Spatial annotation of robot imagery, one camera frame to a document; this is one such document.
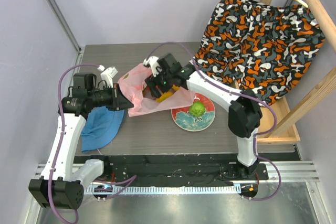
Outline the green fake fruit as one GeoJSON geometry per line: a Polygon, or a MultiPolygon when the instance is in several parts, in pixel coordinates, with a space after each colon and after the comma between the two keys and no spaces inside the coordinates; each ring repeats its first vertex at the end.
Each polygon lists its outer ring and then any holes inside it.
{"type": "Polygon", "coordinates": [[[201,101],[194,101],[189,107],[189,114],[195,117],[202,116],[205,112],[205,105],[201,101]]]}

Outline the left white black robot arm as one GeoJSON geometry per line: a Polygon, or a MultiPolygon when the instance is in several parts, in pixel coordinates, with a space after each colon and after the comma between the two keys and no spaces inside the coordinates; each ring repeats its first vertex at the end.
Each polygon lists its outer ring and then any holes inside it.
{"type": "Polygon", "coordinates": [[[94,108],[122,111],[133,107],[119,85],[113,83],[116,74],[115,68],[107,68],[100,74],[105,83],[102,89],[96,86],[95,74],[74,75],[71,93],[61,100],[57,133],[48,162],[40,177],[29,182],[28,190],[41,207],[77,210],[84,190],[95,179],[105,182],[111,178],[111,165],[103,155],[92,156],[76,172],[72,166],[80,134],[94,108]]]}

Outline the red teal floral plate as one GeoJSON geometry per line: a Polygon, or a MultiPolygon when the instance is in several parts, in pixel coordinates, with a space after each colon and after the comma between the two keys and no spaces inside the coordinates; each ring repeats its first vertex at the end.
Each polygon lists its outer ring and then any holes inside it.
{"type": "Polygon", "coordinates": [[[202,116],[190,115],[190,106],[171,110],[174,123],[189,132],[199,132],[207,129],[214,122],[216,114],[213,102],[204,95],[195,93],[194,101],[201,101],[205,105],[206,112],[202,116]]]}

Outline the pink plastic bag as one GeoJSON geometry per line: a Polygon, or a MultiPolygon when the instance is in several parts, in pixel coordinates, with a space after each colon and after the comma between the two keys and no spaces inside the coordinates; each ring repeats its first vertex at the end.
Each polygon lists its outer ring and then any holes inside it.
{"type": "Polygon", "coordinates": [[[118,81],[123,95],[133,103],[133,107],[128,109],[130,117],[183,108],[193,104],[195,92],[185,90],[184,88],[174,91],[170,97],[162,102],[157,102],[156,98],[151,96],[149,91],[143,94],[143,90],[146,87],[145,78],[149,77],[151,73],[151,69],[144,67],[140,63],[123,75],[118,81]]]}

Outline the blue bucket hat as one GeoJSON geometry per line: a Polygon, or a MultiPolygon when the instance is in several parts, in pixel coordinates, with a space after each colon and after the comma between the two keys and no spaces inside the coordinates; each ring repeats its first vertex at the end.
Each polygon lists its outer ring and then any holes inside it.
{"type": "Polygon", "coordinates": [[[117,135],[125,115],[124,110],[110,111],[106,106],[93,109],[81,131],[83,153],[100,149],[117,135]]]}

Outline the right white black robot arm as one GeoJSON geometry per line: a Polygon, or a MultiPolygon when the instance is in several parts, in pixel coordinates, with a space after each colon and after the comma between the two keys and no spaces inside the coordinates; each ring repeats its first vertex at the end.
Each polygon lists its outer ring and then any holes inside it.
{"type": "Polygon", "coordinates": [[[242,92],[208,78],[196,69],[193,60],[182,66],[172,54],[162,58],[149,56],[143,65],[151,70],[145,83],[154,97],[158,98],[177,86],[197,92],[226,110],[228,127],[237,137],[237,173],[242,179],[250,179],[255,175],[259,163],[255,136],[262,112],[252,92],[242,92]]]}

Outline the yellow orange fake mango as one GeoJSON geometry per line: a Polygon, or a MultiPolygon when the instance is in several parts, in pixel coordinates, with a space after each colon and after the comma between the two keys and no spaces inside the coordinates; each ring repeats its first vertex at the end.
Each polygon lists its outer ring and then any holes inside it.
{"type": "Polygon", "coordinates": [[[180,87],[173,85],[169,91],[161,93],[161,96],[159,98],[156,98],[156,102],[161,103],[164,100],[168,99],[171,97],[176,91],[178,91],[180,87]]]}

